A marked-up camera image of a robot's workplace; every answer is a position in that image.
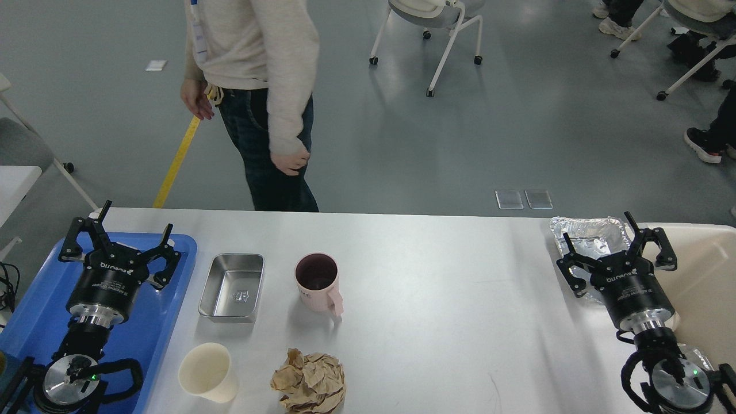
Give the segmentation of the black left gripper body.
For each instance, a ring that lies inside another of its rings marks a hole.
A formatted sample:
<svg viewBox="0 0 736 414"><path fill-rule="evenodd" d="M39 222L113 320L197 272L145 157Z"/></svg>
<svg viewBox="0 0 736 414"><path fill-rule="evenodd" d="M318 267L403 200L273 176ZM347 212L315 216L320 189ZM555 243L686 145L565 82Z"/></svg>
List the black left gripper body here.
<svg viewBox="0 0 736 414"><path fill-rule="evenodd" d="M66 302L66 310L77 323L89 323L103 328L126 322L131 316L140 286L150 277L149 264L136 262L144 256L138 249L112 243L111 252L101 249L90 252L79 280Z"/></svg>

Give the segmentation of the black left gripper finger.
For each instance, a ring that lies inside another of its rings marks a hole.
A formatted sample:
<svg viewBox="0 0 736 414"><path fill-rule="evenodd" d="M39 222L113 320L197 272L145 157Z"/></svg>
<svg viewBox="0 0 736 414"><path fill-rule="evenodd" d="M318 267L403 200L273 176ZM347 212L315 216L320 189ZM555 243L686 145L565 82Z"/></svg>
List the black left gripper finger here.
<svg viewBox="0 0 736 414"><path fill-rule="evenodd" d="M140 275L137 276L137 279L139 281L147 281L156 290L164 289L170 283L177 265L181 261L181 252L176 251L169 244L169 236L172 230L173 224L168 224L163 231L161 242L152 249L140 252L137 255L137 265L142 268L139 271ZM149 269L149 264L158 259L163 259L165 267L153 273Z"/></svg>
<svg viewBox="0 0 736 414"><path fill-rule="evenodd" d="M103 220L112 206L112 201L107 200L100 210L97 218L92 217L76 217L72 220L66 238L63 240L62 247L58 254L58 260L61 262L81 262L90 263L92 256L97 255L103 258L109 258L113 254L113 242L103 228ZM90 252L83 252L83 249L77 241L79 234L87 233L94 249Z"/></svg>

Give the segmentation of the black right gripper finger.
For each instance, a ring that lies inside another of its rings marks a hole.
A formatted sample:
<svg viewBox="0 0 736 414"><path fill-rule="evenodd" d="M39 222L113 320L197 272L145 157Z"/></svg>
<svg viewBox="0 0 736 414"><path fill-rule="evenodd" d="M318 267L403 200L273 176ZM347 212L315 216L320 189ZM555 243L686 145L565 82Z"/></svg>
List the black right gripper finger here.
<svg viewBox="0 0 736 414"><path fill-rule="evenodd" d="M598 236L573 237L568 232L564 232L559 238L559 247L562 256L568 254L571 249L591 259L599 259L604 256L604 243ZM588 270L572 265L568 267L565 275L570 276L573 281L571 289L576 298L603 298L602 294L592 286L592 276Z"/></svg>
<svg viewBox="0 0 736 414"><path fill-rule="evenodd" d="M664 229L660 227L653 229L640 228L630 212L624 212L624 216L634 233L633 241L631 241L628 250L624 254L624 264L633 265L636 259L642 257L647 242L654 242L660 249L659 254L655 257L654 269L665 271L677 270L677 256Z"/></svg>

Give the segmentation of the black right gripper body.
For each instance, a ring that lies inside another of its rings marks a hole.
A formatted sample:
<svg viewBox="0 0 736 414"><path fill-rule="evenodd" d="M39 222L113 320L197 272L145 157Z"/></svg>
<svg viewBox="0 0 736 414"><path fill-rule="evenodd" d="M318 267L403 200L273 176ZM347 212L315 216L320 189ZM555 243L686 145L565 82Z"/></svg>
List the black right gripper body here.
<svg viewBox="0 0 736 414"><path fill-rule="evenodd" d="M638 335L668 327L676 310L647 259L602 259L591 285L600 293L614 326Z"/></svg>

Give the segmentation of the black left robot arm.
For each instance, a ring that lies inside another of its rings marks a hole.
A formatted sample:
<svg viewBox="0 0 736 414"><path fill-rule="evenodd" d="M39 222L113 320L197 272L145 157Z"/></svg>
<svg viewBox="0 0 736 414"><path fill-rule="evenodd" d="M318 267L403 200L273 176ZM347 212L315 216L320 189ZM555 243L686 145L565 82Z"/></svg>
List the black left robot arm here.
<svg viewBox="0 0 736 414"><path fill-rule="evenodd" d="M144 386L139 361L106 362L104 347L113 327L129 320L144 283L164 289L182 254L169 243L173 224L146 251L111 241L103 226L111 204L105 202L95 218L74 218L60 248L58 260L81 262L82 272L66 303L68 331L50 363L28 356L11 369L10 357L2 354L3 413L20 412L28 396L44 413L97 413Z"/></svg>

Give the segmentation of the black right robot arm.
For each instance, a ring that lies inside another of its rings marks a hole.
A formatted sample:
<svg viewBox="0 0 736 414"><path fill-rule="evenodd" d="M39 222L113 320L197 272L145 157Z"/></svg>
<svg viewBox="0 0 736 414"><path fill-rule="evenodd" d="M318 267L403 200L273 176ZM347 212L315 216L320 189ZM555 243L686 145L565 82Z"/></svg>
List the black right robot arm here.
<svg viewBox="0 0 736 414"><path fill-rule="evenodd" d="M678 267L665 230L639 227L624 215L625 223L555 217L550 230L569 288L602 304L616 338L635 348L620 374L625 394L649 413L710 413L715 401L733 413L734 369L713 369L674 333L676 310L655 275Z"/></svg>

